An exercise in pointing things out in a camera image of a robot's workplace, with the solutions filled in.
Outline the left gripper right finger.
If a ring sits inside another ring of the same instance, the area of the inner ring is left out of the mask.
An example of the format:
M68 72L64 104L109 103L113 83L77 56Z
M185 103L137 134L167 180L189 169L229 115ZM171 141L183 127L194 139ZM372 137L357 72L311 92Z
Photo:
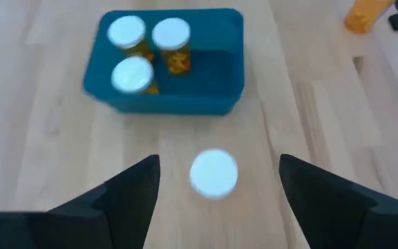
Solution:
M398 248L398 199L289 154L279 174L311 248Z

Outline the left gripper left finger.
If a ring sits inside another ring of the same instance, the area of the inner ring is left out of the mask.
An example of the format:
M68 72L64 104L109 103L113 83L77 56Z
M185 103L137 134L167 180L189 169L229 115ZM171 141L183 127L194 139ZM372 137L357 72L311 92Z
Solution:
M150 155L46 212L0 212L0 248L143 248L160 186Z

